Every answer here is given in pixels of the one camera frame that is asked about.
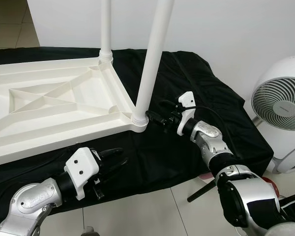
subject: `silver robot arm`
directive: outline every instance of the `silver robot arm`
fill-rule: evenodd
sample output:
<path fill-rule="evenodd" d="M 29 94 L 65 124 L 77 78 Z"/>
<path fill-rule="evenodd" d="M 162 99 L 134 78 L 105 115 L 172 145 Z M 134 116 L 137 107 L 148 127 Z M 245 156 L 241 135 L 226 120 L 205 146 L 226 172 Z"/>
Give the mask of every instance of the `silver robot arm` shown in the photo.
<path fill-rule="evenodd" d="M 194 119 L 196 107 L 192 92 L 179 97 L 178 103 L 162 101 L 174 108 L 171 117 L 147 111 L 148 118 L 165 127 L 187 135 L 201 150 L 201 156 L 215 177 L 226 220 L 242 227 L 249 236 L 264 236 L 267 230 L 285 222 L 274 189 L 251 172 L 236 158 L 222 139 L 221 131 L 204 121 Z"/>
<path fill-rule="evenodd" d="M 19 189 L 11 199 L 9 213 L 0 223 L 0 236 L 38 236 L 40 225 L 63 196 L 84 198 L 84 185 L 99 173 L 100 156 L 88 147 L 79 148 L 66 162 L 57 178 Z"/>

